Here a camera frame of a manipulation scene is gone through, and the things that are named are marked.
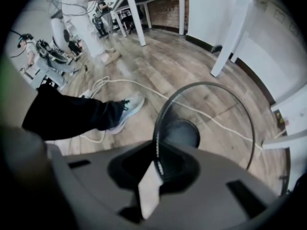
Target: white tag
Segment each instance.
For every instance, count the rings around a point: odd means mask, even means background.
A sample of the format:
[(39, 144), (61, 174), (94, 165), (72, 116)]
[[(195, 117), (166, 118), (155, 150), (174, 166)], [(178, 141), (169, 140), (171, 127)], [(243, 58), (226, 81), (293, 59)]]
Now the white tag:
[(141, 213), (144, 219), (148, 219), (158, 206), (160, 201), (159, 188), (162, 184), (163, 181), (152, 161), (138, 186)]

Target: white table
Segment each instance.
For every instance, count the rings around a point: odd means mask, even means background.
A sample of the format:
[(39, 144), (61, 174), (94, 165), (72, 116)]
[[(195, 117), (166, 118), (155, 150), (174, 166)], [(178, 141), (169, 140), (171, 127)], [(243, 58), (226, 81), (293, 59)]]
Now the white table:
[[(155, 0), (116, 0), (113, 6), (113, 10), (112, 10), (114, 16), (116, 17), (116, 20), (118, 22), (119, 28), (123, 36), (126, 37), (127, 35), (125, 33), (125, 30), (123, 28), (123, 25), (120, 21), (120, 18), (117, 12), (123, 9), (130, 8), (132, 18), (135, 24), (135, 28), (136, 28), (136, 31), (139, 37), (139, 41), (142, 46), (145, 46), (146, 42), (145, 42), (144, 33), (143, 33), (143, 29), (142, 29), (142, 25), (141, 25), (141, 21), (139, 18), (139, 13), (138, 13), (136, 5), (140, 5), (140, 4), (144, 5), (148, 27), (151, 28), (152, 24), (150, 21), (150, 15), (149, 15), (147, 4), (152, 1), (155, 1)], [(185, 0), (179, 0), (179, 34), (180, 35), (183, 35), (183, 32), (184, 32), (184, 16), (185, 16)]]

